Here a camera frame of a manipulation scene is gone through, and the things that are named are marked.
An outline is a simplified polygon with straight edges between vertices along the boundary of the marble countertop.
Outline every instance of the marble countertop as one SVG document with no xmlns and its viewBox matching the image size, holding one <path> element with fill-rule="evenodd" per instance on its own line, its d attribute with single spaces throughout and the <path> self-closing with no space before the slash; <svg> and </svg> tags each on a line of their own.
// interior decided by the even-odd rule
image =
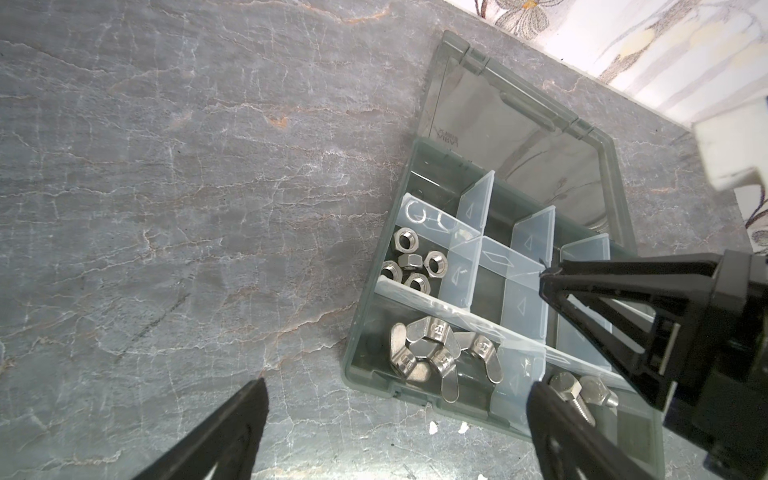
<svg viewBox="0 0 768 480">
<path fill-rule="evenodd" d="M 341 380 L 445 29 L 614 137 L 642 254 L 750 249 L 690 133 L 440 0 L 0 12 L 0 478 L 130 478 L 258 376 L 255 478 L 539 476 Z"/>
</svg>

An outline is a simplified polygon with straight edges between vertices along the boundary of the floral wallpaper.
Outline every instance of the floral wallpaper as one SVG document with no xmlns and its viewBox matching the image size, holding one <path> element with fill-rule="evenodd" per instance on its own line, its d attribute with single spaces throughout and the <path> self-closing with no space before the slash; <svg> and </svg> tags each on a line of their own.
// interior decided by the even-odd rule
<svg viewBox="0 0 768 480">
<path fill-rule="evenodd" d="M 682 124 L 768 95 L 768 0 L 447 0 Z M 768 201 L 737 189 L 756 252 Z"/>
</svg>

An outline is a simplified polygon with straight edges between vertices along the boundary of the open compartment box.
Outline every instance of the open compartment box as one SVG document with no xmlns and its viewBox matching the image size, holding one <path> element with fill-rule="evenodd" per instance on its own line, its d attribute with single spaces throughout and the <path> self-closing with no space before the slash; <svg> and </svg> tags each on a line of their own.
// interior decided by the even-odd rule
<svg viewBox="0 0 768 480">
<path fill-rule="evenodd" d="M 662 478 L 660 413 L 538 296 L 544 265 L 634 252 L 611 139 L 450 32 L 432 59 L 418 134 L 350 329 L 346 384 L 529 439 L 533 382 L 563 370 L 599 376 L 620 403 L 590 405 L 598 430 Z M 380 275 L 396 259 L 389 244 L 400 227 L 419 235 L 417 253 L 447 256 L 430 295 Z M 437 375 L 397 376 L 389 331 L 427 315 L 494 342 L 503 381 L 491 383 L 482 361 L 464 354 L 455 403 L 441 397 Z"/>
</svg>

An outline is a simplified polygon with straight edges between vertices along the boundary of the metal nut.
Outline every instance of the metal nut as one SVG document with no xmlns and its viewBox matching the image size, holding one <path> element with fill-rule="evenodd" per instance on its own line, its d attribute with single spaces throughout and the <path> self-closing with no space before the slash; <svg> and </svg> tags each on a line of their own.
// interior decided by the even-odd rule
<svg viewBox="0 0 768 480">
<path fill-rule="evenodd" d="M 429 286 L 429 279 L 421 273 L 411 273 L 403 283 L 426 295 L 429 295 L 430 291 L 432 291 Z"/>
<path fill-rule="evenodd" d="M 404 253 L 397 259 L 397 264 L 403 270 L 416 270 L 421 268 L 423 263 L 422 256 L 415 253 Z"/>
<path fill-rule="evenodd" d="M 413 253 L 419 249 L 419 236 L 408 227 L 403 227 L 392 236 L 392 249 L 400 253 Z"/>
<path fill-rule="evenodd" d="M 587 403 L 617 407 L 618 396 L 612 392 L 600 377 L 585 375 L 581 377 L 581 398 Z"/>
<path fill-rule="evenodd" d="M 561 372 L 552 377 L 549 386 L 564 400 L 574 400 L 581 393 L 581 384 L 572 373 Z"/>
<path fill-rule="evenodd" d="M 424 269 L 429 278 L 443 278 L 448 271 L 448 260 L 443 252 L 432 250 L 424 256 Z"/>
<path fill-rule="evenodd" d="M 397 283 L 402 283 L 402 268 L 396 262 L 387 260 L 382 265 L 382 275 L 386 276 Z"/>
</svg>

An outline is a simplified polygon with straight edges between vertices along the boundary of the metal fastener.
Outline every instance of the metal fastener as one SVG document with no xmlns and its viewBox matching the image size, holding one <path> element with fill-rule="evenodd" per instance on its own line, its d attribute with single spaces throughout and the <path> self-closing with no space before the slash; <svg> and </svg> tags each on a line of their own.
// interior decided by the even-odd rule
<svg viewBox="0 0 768 480">
<path fill-rule="evenodd" d="M 579 415 L 594 427 L 594 417 L 581 398 L 581 384 L 570 372 L 561 372 L 549 380 L 549 386 L 558 393 L 563 401 L 570 403 Z"/>
<path fill-rule="evenodd" d="M 607 407 L 618 407 L 619 397 L 612 392 L 600 377 L 584 375 L 579 379 L 581 384 L 581 398 L 586 403 L 594 405 L 605 405 Z"/>
<path fill-rule="evenodd" d="M 389 334 L 389 362 L 395 371 L 410 382 L 429 380 L 429 366 L 419 362 L 406 347 L 406 326 L 396 323 Z"/>
<path fill-rule="evenodd" d="M 448 271 L 448 259 L 443 252 L 432 250 L 424 256 L 424 269 L 429 278 L 443 278 Z"/>
<path fill-rule="evenodd" d="M 498 354 L 493 342 L 487 337 L 474 332 L 454 333 L 462 351 L 468 350 L 472 356 L 485 362 L 485 373 L 488 380 L 493 383 L 501 383 L 504 379 L 502 363 L 498 360 Z"/>
<path fill-rule="evenodd" d="M 392 236 L 392 249 L 400 253 L 413 253 L 419 249 L 419 236 L 410 228 L 403 227 Z"/>
<path fill-rule="evenodd" d="M 403 284 L 426 295 L 432 292 L 432 288 L 429 286 L 429 279 L 421 273 L 411 273 Z"/>
<path fill-rule="evenodd" d="M 403 270 L 416 270 L 421 268 L 423 263 L 422 256 L 416 253 L 404 253 L 397 259 L 397 264 Z"/>
<path fill-rule="evenodd" d="M 382 265 L 382 275 L 395 280 L 397 283 L 402 283 L 402 268 L 400 268 L 397 262 L 391 260 L 384 262 Z"/>
<path fill-rule="evenodd" d="M 462 348 L 458 344 L 451 326 L 446 321 L 440 320 L 435 316 L 425 316 L 409 323 L 406 327 L 406 339 L 410 343 L 423 338 L 442 343 L 456 359 L 462 354 Z"/>
<path fill-rule="evenodd" d="M 453 403 L 458 400 L 458 373 L 456 372 L 456 360 L 443 345 L 428 339 L 421 339 L 411 343 L 415 350 L 413 355 L 417 358 L 426 358 L 442 377 L 440 394 L 442 398 Z"/>
</svg>

